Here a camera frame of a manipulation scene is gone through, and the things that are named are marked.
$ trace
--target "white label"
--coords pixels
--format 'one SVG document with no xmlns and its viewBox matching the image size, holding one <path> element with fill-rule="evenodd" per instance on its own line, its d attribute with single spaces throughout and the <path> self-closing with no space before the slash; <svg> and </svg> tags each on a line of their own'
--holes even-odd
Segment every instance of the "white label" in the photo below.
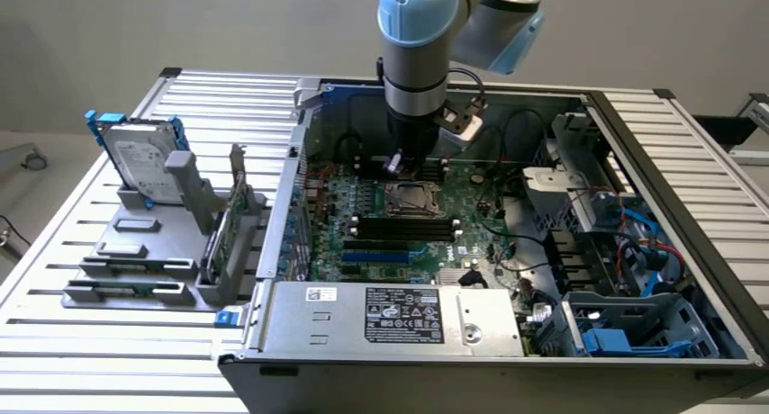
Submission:
<svg viewBox="0 0 769 414">
<path fill-rule="evenodd" d="M 166 155 L 161 149 L 147 142 L 118 141 L 115 150 L 137 190 L 157 203 L 182 203 L 174 176 L 166 171 Z"/>
<path fill-rule="evenodd" d="M 307 288 L 306 300 L 309 302 L 337 302 L 337 288 Z"/>
</svg>

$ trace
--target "capacitor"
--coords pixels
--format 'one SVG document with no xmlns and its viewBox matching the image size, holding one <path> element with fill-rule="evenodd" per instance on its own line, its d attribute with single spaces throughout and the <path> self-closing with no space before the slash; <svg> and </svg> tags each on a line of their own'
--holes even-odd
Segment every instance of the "capacitor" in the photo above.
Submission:
<svg viewBox="0 0 769 414">
<path fill-rule="evenodd" d="M 486 179 L 480 174 L 470 175 L 470 185 L 481 185 Z"/>
</svg>

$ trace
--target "power supply label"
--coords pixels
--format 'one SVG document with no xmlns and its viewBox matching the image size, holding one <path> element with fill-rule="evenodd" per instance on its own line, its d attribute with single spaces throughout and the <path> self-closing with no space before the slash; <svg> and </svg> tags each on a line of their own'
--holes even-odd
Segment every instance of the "power supply label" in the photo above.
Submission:
<svg viewBox="0 0 769 414">
<path fill-rule="evenodd" d="M 438 290 L 366 288 L 366 340 L 374 344 L 442 344 Z"/>
</svg>

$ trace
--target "metal frame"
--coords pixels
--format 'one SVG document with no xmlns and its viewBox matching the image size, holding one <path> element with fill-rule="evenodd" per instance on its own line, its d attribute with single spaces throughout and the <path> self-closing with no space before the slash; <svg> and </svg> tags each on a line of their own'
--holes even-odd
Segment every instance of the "metal frame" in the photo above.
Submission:
<svg viewBox="0 0 769 414">
<path fill-rule="evenodd" d="M 274 198 L 277 183 L 271 179 L 283 170 L 283 155 L 275 153 L 271 138 L 282 131 L 293 131 L 299 120 L 291 117 L 290 108 L 295 83 L 297 78 L 286 76 L 182 71 L 178 77 L 167 76 L 155 82 L 134 116 L 165 119 L 169 113 L 181 114 L 187 130 L 194 131 L 193 149 L 201 150 L 202 175 L 211 178 L 214 185 L 226 156 L 225 152 L 218 153 L 219 149 L 229 151 L 234 141 L 247 141 L 265 149 L 263 157 L 246 160 L 246 168 L 249 177 L 258 177 L 255 188 Z M 500 85 L 498 89 L 521 87 Z M 660 109 L 660 99 L 648 90 L 545 85 L 524 89 L 537 94 L 605 92 L 620 115 L 624 108 L 633 108 L 621 104 L 649 104 Z M 630 122 L 629 128 L 634 133 L 636 125 L 648 131 L 679 129 L 679 120 L 669 117 L 651 115 L 644 123 Z M 668 153 L 676 156 L 672 148 L 644 147 L 653 159 Z M 696 160 L 705 160 L 708 155 L 692 151 L 679 155 L 687 153 Z M 668 168 L 663 167 L 693 167 L 672 164 L 685 162 L 681 157 L 661 160 L 667 163 L 653 161 L 664 174 Z M 0 286 L 0 412 L 245 413 L 246 407 L 211 361 L 211 350 L 238 345 L 242 331 L 214 328 L 213 313 L 64 310 L 59 304 L 62 287 L 78 271 L 74 265 L 91 250 L 84 244 L 96 241 L 116 210 L 118 177 L 106 162 L 102 155 Z M 681 190 L 691 188 L 673 188 L 684 204 L 696 205 L 687 201 L 693 195 L 681 195 Z M 259 251 L 254 250 L 246 266 L 251 279 L 258 261 Z M 258 295 L 269 292 L 259 290 Z M 250 287 L 242 293 L 249 295 Z"/>
</svg>

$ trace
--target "green circuit board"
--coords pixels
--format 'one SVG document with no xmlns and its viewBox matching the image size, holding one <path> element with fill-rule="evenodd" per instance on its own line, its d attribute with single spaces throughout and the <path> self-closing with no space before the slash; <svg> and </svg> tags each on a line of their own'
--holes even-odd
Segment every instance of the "green circuit board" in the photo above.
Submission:
<svg viewBox="0 0 769 414">
<path fill-rule="evenodd" d="M 484 267 L 492 266 L 488 260 L 489 244 L 497 251 L 508 245 L 502 236 L 494 235 L 481 225 L 485 224 L 498 232 L 508 233 L 504 219 L 496 218 L 494 204 L 484 217 L 477 210 L 482 194 L 488 194 L 488 182 L 474 184 L 470 177 L 484 178 L 486 169 L 472 163 L 452 163 L 442 182 L 414 182 L 429 187 L 434 194 L 438 209 L 424 216 L 429 219 L 460 220 L 462 235 L 449 241 L 410 241 L 409 264 L 354 263 L 361 267 L 359 274 L 343 272 L 343 242 L 355 237 L 350 234 L 351 218 L 361 217 L 398 218 L 392 214 L 389 185 L 404 181 L 382 181 L 359 178 L 346 166 L 330 168 L 325 164 L 310 166 L 310 190 L 314 191 L 307 203 L 313 213 L 313 266 L 310 279 L 330 282 L 354 280 L 377 280 L 412 284 L 429 284 L 442 268 L 462 269 L 473 259 Z"/>
</svg>

